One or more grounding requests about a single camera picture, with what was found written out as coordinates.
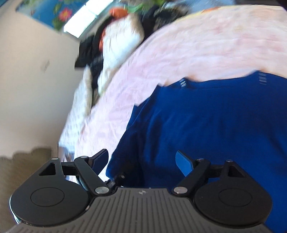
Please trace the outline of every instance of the bright window pane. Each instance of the bright window pane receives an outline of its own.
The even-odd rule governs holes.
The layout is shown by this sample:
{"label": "bright window pane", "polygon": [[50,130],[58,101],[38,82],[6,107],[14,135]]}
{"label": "bright window pane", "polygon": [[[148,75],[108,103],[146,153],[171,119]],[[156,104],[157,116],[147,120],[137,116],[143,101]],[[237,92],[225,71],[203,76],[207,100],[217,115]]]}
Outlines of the bright window pane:
{"label": "bright window pane", "polygon": [[87,8],[99,15],[113,0],[89,0],[86,3]]}
{"label": "bright window pane", "polygon": [[83,6],[76,14],[65,24],[64,32],[68,32],[79,38],[83,31],[94,21],[95,14]]}

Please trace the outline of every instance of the blue t-shirt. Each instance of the blue t-shirt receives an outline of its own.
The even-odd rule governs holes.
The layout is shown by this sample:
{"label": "blue t-shirt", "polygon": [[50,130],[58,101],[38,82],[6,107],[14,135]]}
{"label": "blue t-shirt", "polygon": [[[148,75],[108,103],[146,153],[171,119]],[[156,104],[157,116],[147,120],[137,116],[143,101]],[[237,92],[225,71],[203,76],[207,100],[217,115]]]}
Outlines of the blue t-shirt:
{"label": "blue t-shirt", "polygon": [[171,190],[184,178],[178,150],[212,164],[234,160],[272,197],[266,225],[287,230],[287,79],[257,71],[157,86],[134,107],[106,174],[113,178],[133,164],[125,186]]}

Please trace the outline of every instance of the brown rug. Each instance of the brown rug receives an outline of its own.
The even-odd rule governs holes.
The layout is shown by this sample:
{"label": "brown rug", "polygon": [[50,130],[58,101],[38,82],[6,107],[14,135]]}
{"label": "brown rug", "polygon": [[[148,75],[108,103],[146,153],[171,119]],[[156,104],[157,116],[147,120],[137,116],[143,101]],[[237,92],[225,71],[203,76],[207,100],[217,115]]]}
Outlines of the brown rug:
{"label": "brown rug", "polygon": [[12,159],[0,157],[0,233],[16,224],[9,208],[10,196],[50,158],[51,149],[45,148],[16,153]]}

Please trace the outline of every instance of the mattress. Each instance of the mattress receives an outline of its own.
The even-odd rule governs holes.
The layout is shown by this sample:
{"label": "mattress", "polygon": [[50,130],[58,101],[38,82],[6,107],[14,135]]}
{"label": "mattress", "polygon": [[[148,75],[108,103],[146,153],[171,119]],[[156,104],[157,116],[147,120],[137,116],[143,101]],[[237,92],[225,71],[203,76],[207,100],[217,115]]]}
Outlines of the mattress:
{"label": "mattress", "polygon": [[[282,7],[221,7],[181,18],[152,34],[122,65],[85,120],[75,158],[106,148],[125,132],[134,104],[157,84],[242,77],[262,70],[287,77],[287,13]],[[104,169],[99,177],[107,180]]]}

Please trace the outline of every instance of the gray ribbed plate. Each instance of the gray ribbed plate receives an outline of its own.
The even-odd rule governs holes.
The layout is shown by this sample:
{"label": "gray ribbed plate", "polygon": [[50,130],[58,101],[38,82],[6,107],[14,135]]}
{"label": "gray ribbed plate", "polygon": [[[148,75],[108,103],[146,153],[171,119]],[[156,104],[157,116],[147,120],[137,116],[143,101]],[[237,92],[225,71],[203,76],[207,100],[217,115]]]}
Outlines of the gray ribbed plate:
{"label": "gray ribbed plate", "polygon": [[166,189],[132,188],[118,188],[113,195],[95,198],[90,208],[70,223],[55,227],[35,227],[20,223],[8,232],[271,233],[263,225],[248,229],[221,227],[201,217],[187,198],[172,196]]}

